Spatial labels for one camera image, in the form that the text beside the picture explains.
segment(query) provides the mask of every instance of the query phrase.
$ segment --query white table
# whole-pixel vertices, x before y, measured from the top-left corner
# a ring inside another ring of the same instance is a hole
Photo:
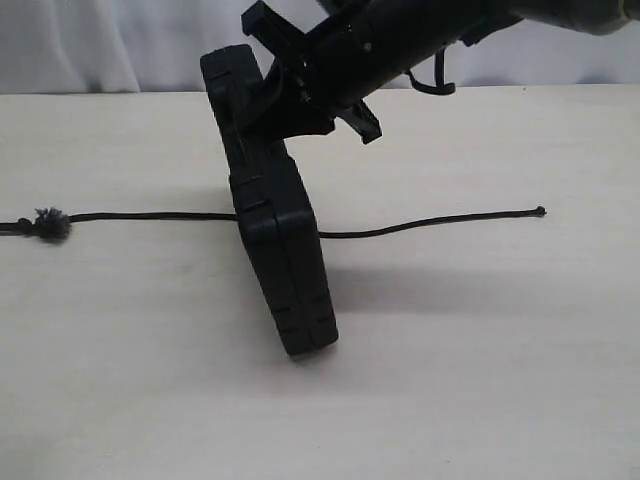
[[[640,87],[370,99],[385,136],[288,142],[335,348],[282,350],[236,227],[0,237],[3,480],[640,478]],[[203,94],[0,97],[0,219],[231,211]]]

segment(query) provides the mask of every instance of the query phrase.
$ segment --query white backdrop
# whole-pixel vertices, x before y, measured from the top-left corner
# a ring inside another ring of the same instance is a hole
[[[253,0],[0,0],[0,93],[201,90],[199,57],[246,42]],[[303,30],[313,0],[269,0]],[[604,38],[521,24],[451,49],[460,85],[640,83],[640,26]],[[270,56],[258,49],[261,66]],[[429,82],[429,62],[417,69]],[[393,86],[406,86],[398,80]]]

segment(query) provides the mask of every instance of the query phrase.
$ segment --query white wall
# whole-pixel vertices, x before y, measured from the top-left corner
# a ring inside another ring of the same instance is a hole
[[[240,14],[251,3],[0,0],[0,93],[201,90],[199,57],[247,41]],[[268,3],[303,30],[324,18],[314,0]],[[640,83],[638,46],[640,25],[595,38],[525,23],[452,48],[447,77],[460,85]],[[269,64],[261,48],[258,57]],[[416,71],[432,81],[429,62]]]

